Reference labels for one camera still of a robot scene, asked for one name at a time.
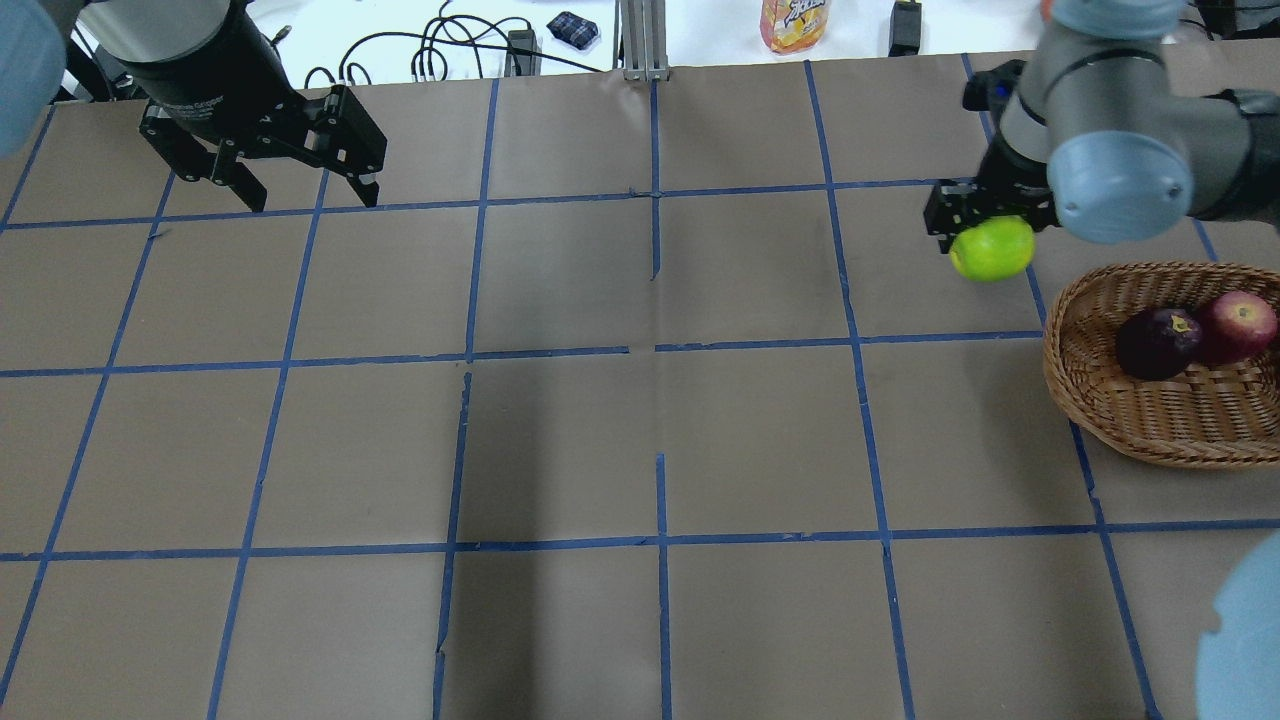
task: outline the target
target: grid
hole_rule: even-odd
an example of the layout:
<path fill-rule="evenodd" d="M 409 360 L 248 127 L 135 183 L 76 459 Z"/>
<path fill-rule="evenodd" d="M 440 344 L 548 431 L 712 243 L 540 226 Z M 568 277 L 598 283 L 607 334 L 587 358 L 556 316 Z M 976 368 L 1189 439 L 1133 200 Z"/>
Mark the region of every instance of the grid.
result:
<path fill-rule="evenodd" d="M 972 73 L 970 60 L 963 56 L 964 68 Z M 973 538 L 1025 538 L 1025 537 L 1059 537 L 1059 536 L 1089 536 L 1097 537 L 1106 561 L 1106 569 L 1111 588 L 1115 596 L 1116 610 L 1124 629 L 1125 642 L 1137 674 L 1142 702 L 1149 717 L 1161 717 L 1157 707 L 1157 698 L 1148 679 L 1147 667 L 1139 635 L 1134 626 L 1129 600 L 1125 592 L 1125 583 L 1121 578 L 1120 565 L 1116 561 L 1116 552 L 1112 544 L 1115 536 L 1124 534 L 1149 534 L 1149 533 L 1192 533 L 1207 530 L 1261 530 L 1280 528 L 1280 518 L 1260 516 L 1249 519 L 1216 519 L 1216 520 L 1165 520 L 1165 521 L 1125 521 L 1110 523 L 1103 511 L 1102 501 L 1096 496 L 1096 483 L 1091 466 L 1089 452 L 1085 447 L 1080 429 L 1070 424 L 1070 434 L 1074 443 L 1074 452 L 1079 464 L 1079 477 L 1088 496 L 1093 521 L 1078 524 L 1053 525 L 988 525 L 964 528 L 911 528 L 895 529 L 891 525 L 888 506 L 884 497 L 884 487 L 881 477 L 879 452 L 877 448 L 876 420 L 873 418 L 874 402 L 869 397 L 868 379 L 865 375 L 865 360 L 863 351 L 868 346 L 877 345 L 908 345 L 908 343 L 955 343 L 955 342 L 984 342 L 984 341 L 1034 341 L 1042 337 L 1042 332 L 1036 328 L 1023 331 L 991 331 L 991 332 L 948 332 L 948 333 L 908 333 L 908 334 L 863 334 L 859 332 L 858 318 L 851 300 L 850 272 L 846 268 L 845 237 L 838 204 L 838 192 L 861 188 L 892 188 L 892 187 L 918 187 L 932 184 L 928 178 L 906 178 L 900 181 L 854 181 L 836 182 L 832 169 L 832 156 L 828 145 L 827 127 L 824 124 L 823 104 L 819 97 L 818 83 L 815 82 L 814 67 L 808 61 L 804 64 L 806 92 L 812 102 L 813 122 L 817 131 L 818 151 L 822 159 L 822 183 L 797 183 L 777 186 L 742 186 L 719 188 L 680 188 L 664 190 L 660 179 L 660 86 L 654 85 L 649 92 L 650 131 L 652 131 L 652 187 L 646 191 L 631 190 L 626 193 L 602 195 L 563 195 L 563 196 L 530 196 L 515 199 L 489 197 L 490 168 L 494 152 L 494 127 L 498 113 L 499 81 L 492 81 L 489 86 L 486 131 L 484 142 L 484 160 L 480 176 L 480 191 L 476 200 L 438 201 L 438 202 L 404 202 L 389 204 L 376 209 L 362 208 L 330 208 L 325 205 L 325 193 L 329 177 L 325 174 L 320 181 L 319 193 L 314 208 L 310 210 L 271 210 L 264 217 L 308 217 L 310 225 L 302 252 L 301 266 L 297 274 L 296 290 L 288 320 L 284 350 L 278 360 L 247 359 L 243 361 L 221 363 L 175 363 L 175 364 L 118 364 L 125 328 L 129 324 L 138 291 L 143 275 L 148 266 L 152 247 L 163 224 L 192 223 L 223 220 L 247 217 L 246 213 L 227 214 L 198 214 L 198 215 L 168 215 L 165 213 L 170 193 L 174 187 L 174 177 L 170 174 L 164 192 L 156 205 L 152 217 L 143 218 L 115 218 L 115 219 L 90 219 L 67 222 L 10 222 L 19 195 L 27 182 L 32 165 L 36 161 L 45 136 L 49 132 L 55 110 L 50 110 L 45 123 L 37 136 L 35 147 L 17 183 L 17 188 L 8 204 L 0 232 L 6 229 L 38 229 L 38 228 L 69 228 L 92 225 L 146 225 L 148 228 L 146 243 L 133 275 L 133 282 L 124 304 L 123 314 L 115 329 L 108 360 L 101 366 L 69 366 L 69 368 L 35 368 L 0 370 L 0 378 L 38 378 L 38 377 L 99 377 L 96 392 L 90 406 L 88 418 L 83 427 L 83 433 L 77 446 L 74 462 L 70 468 L 61 500 L 58 505 L 52 525 L 47 534 L 45 547 L 40 552 L 6 552 L 0 553 L 0 562 L 5 564 L 35 564 L 36 573 L 32 587 L 22 612 L 17 635 L 12 651 L 8 656 L 3 679 L 0 679 L 0 705 L 10 689 L 15 667 L 22 659 L 23 643 L 31 625 L 32 616 L 40 605 L 42 583 L 50 565 L 68 561 L 96 560 L 163 560 L 163 559 L 234 559 L 236 573 L 232 585 L 230 600 L 227 606 L 225 623 L 221 632 L 220 651 L 218 655 L 216 670 L 214 673 L 207 717 L 212 720 L 219 716 L 219 703 L 223 691 L 223 680 L 227 671 L 228 657 L 232 650 L 233 634 L 237 625 L 237 612 L 241 605 L 241 594 L 246 583 L 246 571 L 255 559 L 271 557 L 310 557 L 310 556 L 393 556 L 393 555 L 438 555 L 443 557 L 442 593 L 439 603 L 438 633 L 435 646 L 434 678 L 431 697 L 434 700 L 434 716 L 439 717 L 445 691 L 445 678 L 448 675 L 445 642 L 451 630 L 451 618 L 454 611 L 453 582 L 454 566 L 460 553 L 508 553 L 508 552 L 553 552 L 586 548 L 622 548 L 648 546 L 655 547 L 658 552 L 658 605 L 659 618 L 659 656 L 660 656 L 660 710 L 664 719 L 678 715 L 673 703 L 673 666 L 672 666 L 672 615 L 680 609 L 672 607 L 671 579 L 669 579 L 669 550 L 684 546 L 732 546 L 732 544 L 788 544 L 788 543 L 878 543 L 881 547 L 882 570 L 886 588 L 886 610 L 890 621 L 890 633 L 893 644 L 893 657 L 901 692 L 901 703 L 905 717 L 918 716 L 915 696 L 913 693 L 911 662 L 908 656 L 908 642 L 905 639 L 902 610 L 899 605 L 897 570 L 895 566 L 895 543 L 900 541 L 918 539 L 973 539 Z M 991 136 L 989 122 L 982 118 L 986 135 Z M 649 197 L 652 209 L 652 261 L 653 275 L 662 272 L 663 237 L 662 214 L 663 200 L 673 197 L 709 197 L 731 195 L 773 195 L 773 193 L 803 193 L 822 192 L 829 211 L 831 250 L 835 252 L 836 268 L 841 290 L 841 302 L 847 334 L 837 337 L 788 338 L 788 340 L 749 340 L 749 341 L 716 341 L 716 342 L 685 342 L 685 343 L 654 343 L 649 347 L 635 346 L 590 346 L 590 347 L 563 347 L 563 348 L 536 348 L 536 350 L 503 350 L 503 351 L 477 351 L 476 348 L 476 320 L 480 302 L 481 266 L 485 259 L 485 222 L 490 208 L 534 204 L 566 204 L 566 202 L 616 202 L 632 200 L 636 197 Z M 312 250 L 316 243 L 317 229 L 326 217 L 352 214 L 352 213 L 394 213 L 406 210 L 431 210 L 445 208 L 466 208 L 476 211 L 476 229 L 474 240 L 474 254 L 470 275 L 470 293 L 466 316 L 466 346 L 462 352 L 448 352 L 436 355 L 390 355 L 390 356 L 342 356 L 342 357 L 307 357 L 296 359 L 293 356 L 294 338 L 298 329 L 300 315 L 303 306 L 305 291 L 307 287 L 308 269 L 311 265 Z M 1197 237 L 1203 243 L 1206 255 L 1217 259 L 1217 251 L 1211 240 L 1208 229 L 1194 223 Z M 1034 266 L 1027 269 L 1027 283 L 1034 300 L 1036 314 L 1041 323 L 1044 320 L 1046 306 L 1043 293 L 1037 279 Z M 854 529 L 840 532 L 760 532 L 760 533 L 669 533 L 668 532 L 668 493 L 667 493 L 667 456 L 658 452 L 654 459 L 654 492 L 657 511 L 657 532 L 654 534 L 567 538 L 567 539 L 541 539 L 541 541 L 461 541 L 460 539 L 460 506 L 463 492 L 463 465 L 467 450 L 468 415 L 472 397 L 472 372 L 468 369 L 462 377 L 461 404 L 457 421 L 457 443 L 453 457 L 453 480 L 448 514 L 448 532 L 443 542 L 421 543 L 394 543 L 394 544 L 347 544 L 347 546 L 288 546 L 288 547 L 262 547 L 255 544 L 255 528 L 257 523 L 259 506 L 262 498 L 264 482 L 271 462 L 273 443 L 276 436 L 278 421 L 282 405 L 285 398 L 285 387 L 289 373 L 298 368 L 325 368 L 349 365 L 416 365 L 433 363 L 461 363 L 470 366 L 475 364 L 539 359 L 539 357 L 582 357 L 582 356 L 611 356 L 632 355 L 636 352 L 684 354 L 684 352 L 730 352 L 774 348 L 809 348 L 809 347 L 847 347 L 851 354 L 851 369 L 854 373 L 858 413 L 860 415 L 861 433 L 865 443 L 865 454 L 869 464 L 870 491 L 874 502 L 874 529 Z M 90 446 L 99 410 L 102 406 L 108 386 L 115 377 L 157 374 L 157 373 L 212 373 L 212 372 L 242 372 L 242 370 L 274 370 L 278 373 L 274 400 L 266 424 L 266 436 L 261 443 L 261 456 L 257 468 L 256 483 L 250 501 L 248 516 L 243 529 L 243 539 L 238 547 L 215 548 L 164 548 L 164 550 L 104 550 L 104 551 L 59 551 L 55 550 L 68 505 L 76 489 L 81 465 L 84 460 L 86 450 Z"/>

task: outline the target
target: black power adapter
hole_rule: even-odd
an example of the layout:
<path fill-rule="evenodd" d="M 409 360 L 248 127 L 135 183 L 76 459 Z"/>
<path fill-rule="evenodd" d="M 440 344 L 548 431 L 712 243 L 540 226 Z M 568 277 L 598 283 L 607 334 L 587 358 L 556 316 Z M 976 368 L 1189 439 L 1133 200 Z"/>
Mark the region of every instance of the black power adapter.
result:
<path fill-rule="evenodd" d="M 920 53 L 922 6 L 915 0 L 895 0 L 888 23 L 888 56 Z"/>
<path fill-rule="evenodd" d="M 543 69 L 543 59 L 538 53 L 538 35 L 531 29 L 513 29 L 507 33 L 507 67 L 504 77 L 536 76 Z"/>

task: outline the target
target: blue checkered cloth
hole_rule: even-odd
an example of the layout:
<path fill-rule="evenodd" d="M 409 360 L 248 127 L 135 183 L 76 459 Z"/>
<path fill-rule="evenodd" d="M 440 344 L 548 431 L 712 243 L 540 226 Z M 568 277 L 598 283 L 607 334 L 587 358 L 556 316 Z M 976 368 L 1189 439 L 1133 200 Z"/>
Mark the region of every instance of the blue checkered cloth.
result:
<path fill-rule="evenodd" d="M 579 50 L 590 45 L 595 36 L 600 35 L 600 28 L 595 23 L 570 12 L 556 15 L 552 22 L 547 23 L 547 29 L 552 31 L 557 40 L 563 40 Z"/>

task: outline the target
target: apple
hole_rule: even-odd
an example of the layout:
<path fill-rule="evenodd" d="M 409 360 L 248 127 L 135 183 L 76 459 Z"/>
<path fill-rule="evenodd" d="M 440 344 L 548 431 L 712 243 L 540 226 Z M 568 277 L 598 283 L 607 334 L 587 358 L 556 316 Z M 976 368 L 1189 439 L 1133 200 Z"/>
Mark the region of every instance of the apple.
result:
<path fill-rule="evenodd" d="M 1262 352 L 1276 337 L 1276 313 L 1257 295 L 1233 290 L 1196 313 L 1204 340 L 1196 359 L 1230 365 Z"/>
<path fill-rule="evenodd" d="M 1167 380 L 1192 364 L 1201 325 L 1187 310 L 1153 307 L 1125 320 L 1116 332 L 1120 369 L 1143 380 Z"/>

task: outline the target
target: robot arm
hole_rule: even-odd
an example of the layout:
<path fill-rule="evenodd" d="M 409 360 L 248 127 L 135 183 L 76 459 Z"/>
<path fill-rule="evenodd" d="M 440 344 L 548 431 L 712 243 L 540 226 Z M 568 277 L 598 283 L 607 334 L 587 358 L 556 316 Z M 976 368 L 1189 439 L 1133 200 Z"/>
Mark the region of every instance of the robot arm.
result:
<path fill-rule="evenodd" d="M 293 158 L 339 173 L 366 206 L 378 204 L 387 136 L 346 86 L 314 100 L 289 87 L 247 0 L 9 1 L 18 20 L 27 9 L 31 32 L 67 37 L 77 15 L 88 26 L 150 96 L 138 129 L 178 178 L 211 179 L 261 211 L 266 188 L 239 160 Z M 38 110 L 54 90 L 27 95 Z"/>
<path fill-rule="evenodd" d="M 965 108 L 998 132 L 972 182 L 942 181 L 931 234 L 1020 215 L 1094 242 L 1144 240 L 1180 218 L 1280 223 L 1280 99 L 1178 97 L 1160 56 L 1180 0 L 1059 0 L 1030 63 L 978 73 Z"/>

